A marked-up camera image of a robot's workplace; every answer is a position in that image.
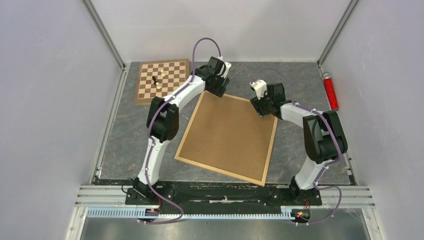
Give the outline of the red glitter microphone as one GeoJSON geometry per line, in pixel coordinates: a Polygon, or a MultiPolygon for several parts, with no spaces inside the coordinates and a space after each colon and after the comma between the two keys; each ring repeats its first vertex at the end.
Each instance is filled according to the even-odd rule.
{"type": "Polygon", "coordinates": [[[335,88],[332,81],[332,75],[329,72],[324,72],[322,74],[322,81],[324,84],[324,89],[327,95],[330,108],[332,110],[338,110],[339,104],[338,104],[335,88]]]}

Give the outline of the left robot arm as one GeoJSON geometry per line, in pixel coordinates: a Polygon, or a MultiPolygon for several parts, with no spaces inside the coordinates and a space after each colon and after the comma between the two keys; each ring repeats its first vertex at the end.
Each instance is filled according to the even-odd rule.
{"type": "Polygon", "coordinates": [[[142,62],[135,102],[150,100],[146,121],[148,146],[142,168],[126,192],[127,205],[148,205],[159,197],[153,186],[167,146],[179,131],[180,110],[204,91],[222,97],[230,82],[231,63],[211,57],[198,68],[188,59],[142,62]]]}

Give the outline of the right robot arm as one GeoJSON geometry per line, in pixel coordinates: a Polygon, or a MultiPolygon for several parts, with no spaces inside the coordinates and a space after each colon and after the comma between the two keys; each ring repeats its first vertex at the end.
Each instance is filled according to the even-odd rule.
{"type": "Polygon", "coordinates": [[[287,100],[281,82],[267,84],[259,79],[249,86],[255,93],[250,103],[261,118],[273,115],[303,129],[307,157],[290,182],[288,200],[304,204],[318,194],[321,176],[330,165],[342,160],[348,149],[339,115],[335,110],[319,111],[287,100]]]}

